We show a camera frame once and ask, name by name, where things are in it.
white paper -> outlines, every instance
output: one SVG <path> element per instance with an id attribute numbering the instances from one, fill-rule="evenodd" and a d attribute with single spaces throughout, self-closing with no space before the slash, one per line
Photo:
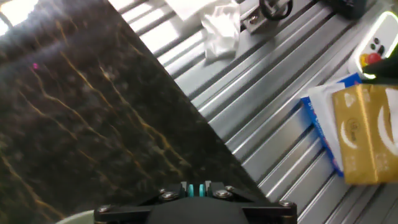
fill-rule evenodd
<path id="1" fill-rule="evenodd" d="M 314 112 L 317 114 L 318 122 L 341 171 L 343 171 L 343 160 L 341 158 L 335 110 L 331 96 L 333 93 L 344 88 L 344 83 L 334 83 L 317 86 L 308 90 L 308 96 L 310 97 Z"/>
<path id="2" fill-rule="evenodd" d="M 184 21 L 217 0 L 165 0 Z"/>
<path id="3" fill-rule="evenodd" d="M 398 147 L 398 90 L 386 88 L 386 95 L 390 107 L 392 138 Z"/>

black marble slab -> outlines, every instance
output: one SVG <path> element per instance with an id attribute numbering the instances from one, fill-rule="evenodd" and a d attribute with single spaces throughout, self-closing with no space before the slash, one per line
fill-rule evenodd
<path id="1" fill-rule="evenodd" d="M 109 2 L 1 11 L 0 223 L 54 223 L 180 181 L 262 196 Z"/>

blue packaging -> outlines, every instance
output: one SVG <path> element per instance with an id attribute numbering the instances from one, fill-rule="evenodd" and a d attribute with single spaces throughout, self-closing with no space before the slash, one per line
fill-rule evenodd
<path id="1" fill-rule="evenodd" d="M 361 78 L 359 77 L 358 73 L 355 73 L 354 75 L 345 77 L 338 82 L 344 83 L 346 88 L 362 83 Z M 331 160 L 331 163 L 333 164 L 333 167 L 335 168 L 335 170 L 337 171 L 337 173 L 340 177 L 344 176 L 343 172 L 337 166 L 335 157 L 333 156 L 333 153 L 331 152 L 330 147 L 328 145 L 328 141 L 326 140 L 325 135 L 323 134 L 322 128 L 319 125 L 318 117 L 313 110 L 313 107 L 312 107 L 312 104 L 310 101 L 310 97 L 305 96 L 305 97 L 301 98 L 301 101 L 303 102 L 304 107 L 307 110 L 307 113 L 310 116 L 311 121 L 312 121 L 313 125 L 315 126 L 315 129 L 317 130 L 317 132 L 321 138 L 322 146 L 326 149 L 326 152 L 329 155 L 329 158 Z"/>

yellow tissue box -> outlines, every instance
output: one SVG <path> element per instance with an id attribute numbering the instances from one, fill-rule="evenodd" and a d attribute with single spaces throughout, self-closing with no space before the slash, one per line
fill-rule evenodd
<path id="1" fill-rule="evenodd" d="M 348 184 L 398 181 L 398 148 L 392 138 L 387 88 L 398 89 L 362 84 L 333 94 Z"/>

bolt head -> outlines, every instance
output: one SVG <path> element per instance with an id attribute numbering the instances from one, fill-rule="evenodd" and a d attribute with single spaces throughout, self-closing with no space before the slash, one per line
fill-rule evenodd
<path id="1" fill-rule="evenodd" d="M 162 194 L 162 198 L 164 199 L 173 199 L 178 197 L 178 194 L 176 194 L 175 192 L 164 192 Z"/>
<path id="2" fill-rule="evenodd" d="M 232 186 L 226 186 L 225 189 L 226 189 L 227 191 L 231 191 L 231 190 L 234 189 L 234 187 L 232 187 Z"/>
<path id="3" fill-rule="evenodd" d="M 232 196 L 231 192 L 228 192 L 226 190 L 217 190 L 216 191 L 216 197 L 218 198 L 228 198 Z"/>
<path id="4" fill-rule="evenodd" d="M 250 17 L 249 23 L 256 24 L 258 20 L 259 20 L 259 17 L 257 15 L 253 15 L 252 17 Z"/>
<path id="5" fill-rule="evenodd" d="M 103 205 L 98 209 L 98 212 L 107 212 L 111 209 L 111 205 Z"/>
<path id="6" fill-rule="evenodd" d="M 288 206 L 292 206 L 292 205 L 293 205 L 292 202 L 286 201 L 286 200 L 281 200 L 281 201 L 279 202 L 279 204 L 280 204 L 281 206 L 283 206 L 283 207 L 288 207 Z"/>

